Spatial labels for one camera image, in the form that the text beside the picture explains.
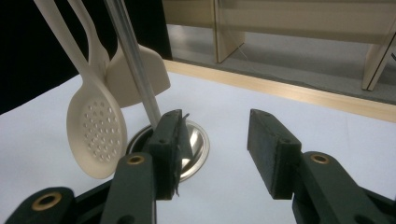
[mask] wooden frame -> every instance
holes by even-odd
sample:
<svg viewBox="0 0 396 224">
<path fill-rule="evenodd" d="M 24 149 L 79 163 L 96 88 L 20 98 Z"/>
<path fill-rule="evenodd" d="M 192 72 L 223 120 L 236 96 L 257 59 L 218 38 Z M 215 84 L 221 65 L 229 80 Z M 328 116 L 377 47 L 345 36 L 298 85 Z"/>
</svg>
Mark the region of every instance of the wooden frame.
<svg viewBox="0 0 396 224">
<path fill-rule="evenodd" d="M 387 105 L 186 63 L 171 61 L 164 61 L 164 63 L 168 72 L 215 81 L 237 88 L 259 91 L 312 105 L 326 106 L 368 118 L 396 122 L 396 105 Z"/>
<path fill-rule="evenodd" d="M 244 32 L 372 44 L 362 88 L 371 91 L 395 49 L 396 0 L 163 0 L 169 24 L 213 29 L 216 62 Z"/>
</svg>

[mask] white slotted spoon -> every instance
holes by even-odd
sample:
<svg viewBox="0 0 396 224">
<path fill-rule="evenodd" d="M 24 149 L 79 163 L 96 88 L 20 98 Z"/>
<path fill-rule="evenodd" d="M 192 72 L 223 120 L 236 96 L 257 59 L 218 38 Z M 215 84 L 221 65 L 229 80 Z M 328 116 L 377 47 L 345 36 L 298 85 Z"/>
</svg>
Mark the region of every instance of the white slotted spoon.
<svg viewBox="0 0 396 224">
<path fill-rule="evenodd" d="M 126 125 L 114 97 L 85 60 L 53 0 L 35 0 L 83 83 L 67 111 L 67 136 L 73 155 L 88 175 L 106 178 L 125 154 Z"/>
</svg>

